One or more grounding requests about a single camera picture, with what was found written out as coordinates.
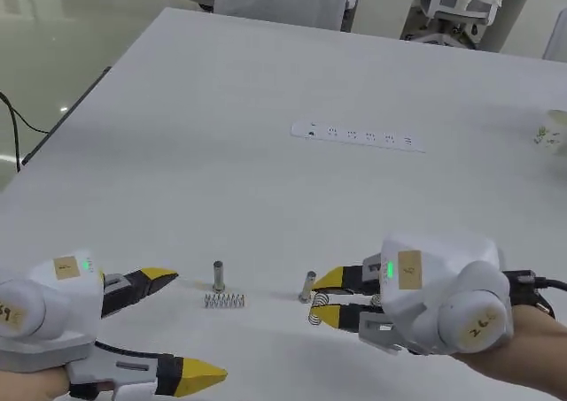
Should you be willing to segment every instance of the white plastic casing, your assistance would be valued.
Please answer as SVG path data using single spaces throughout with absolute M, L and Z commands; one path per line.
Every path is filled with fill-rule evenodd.
M 452 295 L 439 309 L 439 336 L 459 352 L 484 351 L 506 333 L 506 307 L 486 290 Z
M 414 351 L 478 352 L 513 331 L 509 282 L 489 239 L 463 233 L 389 235 L 380 270 L 384 314 Z M 487 316 L 490 325 L 474 337 L 474 326 Z
M 25 279 L 0 282 L 0 304 L 21 314 L 17 327 L 0 322 L 0 350 L 34 353 L 94 343 L 103 296 L 103 275 L 86 251 L 43 262 Z
M 114 390 L 113 401 L 149 400 L 152 398 L 157 388 L 157 381 L 119 386 Z

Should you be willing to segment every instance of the human hand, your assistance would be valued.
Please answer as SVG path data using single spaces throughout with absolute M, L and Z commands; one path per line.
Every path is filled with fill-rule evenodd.
M 453 357 L 498 381 L 543 390 L 563 399 L 567 328 L 533 306 L 513 308 L 514 337 L 505 345 Z
M 69 391 L 65 369 L 20 374 L 0 371 L 0 401 L 51 401 Z

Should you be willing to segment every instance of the white robotic hand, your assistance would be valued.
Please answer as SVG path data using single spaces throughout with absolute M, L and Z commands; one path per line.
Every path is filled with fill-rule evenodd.
M 335 268 L 313 290 L 312 322 L 358 333 L 390 353 L 480 352 L 513 336 L 498 249 L 474 235 L 390 235 L 379 254 Z M 334 297 L 351 294 L 372 298 L 341 304 L 348 298 Z
M 46 261 L 27 275 L 0 274 L 0 370 L 65 366 L 71 397 L 91 401 L 100 383 L 113 389 L 113 401 L 144 401 L 154 394 L 184 397 L 224 381 L 225 370 L 198 359 L 97 341 L 102 318 L 176 277 L 162 268 L 103 275 L 87 252 Z
M 97 339 L 104 281 L 87 252 L 28 275 L 0 276 L 0 369 L 31 373 L 86 358 Z

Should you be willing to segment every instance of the black cord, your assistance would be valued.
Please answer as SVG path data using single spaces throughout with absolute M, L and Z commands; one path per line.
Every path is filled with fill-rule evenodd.
M 36 133 L 42 133 L 42 134 L 49 134 L 49 131 L 44 131 L 42 129 L 36 128 L 34 127 L 32 124 L 30 124 L 29 122 L 27 122 L 23 116 L 21 116 L 21 114 L 16 110 L 15 107 L 12 107 L 12 109 L 16 112 L 16 114 L 19 116 L 19 118 L 24 122 L 24 124 L 26 124 L 26 126 L 29 129 L 33 129 Z
M 535 286 L 538 289 L 554 288 L 567 292 L 567 283 L 559 280 L 550 280 L 545 277 L 536 277 Z
M 14 129 L 14 149 L 16 150 L 16 171 L 20 171 L 19 166 L 19 136 L 18 136 L 18 121 L 16 120 L 16 114 L 14 113 L 14 108 L 12 107 L 12 103 L 8 100 L 8 97 L 4 95 L 0 91 L 0 100 L 2 100 L 6 106 L 8 107 L 8 111 L 10 112 L 10 117 L 12 118 L 12 126 Z

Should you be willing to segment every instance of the table surface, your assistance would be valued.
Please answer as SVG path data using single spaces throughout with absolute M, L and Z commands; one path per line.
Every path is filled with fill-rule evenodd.
M 0 197 L 3 261 L 89 248 L 108 273 L 176 269 L 100 340 L 228 369 L 194 400 L 545 399 L 310 326 L 294 298 L 395 230 L 472 230 L 509 268 L 567 279 L 567 164 L 532 142 L 565 86 L 549 62 L 168 9 Z M 426 153 L 291 137 L 298 120 Z M 201 308 L 216 259 L 247 308 Z

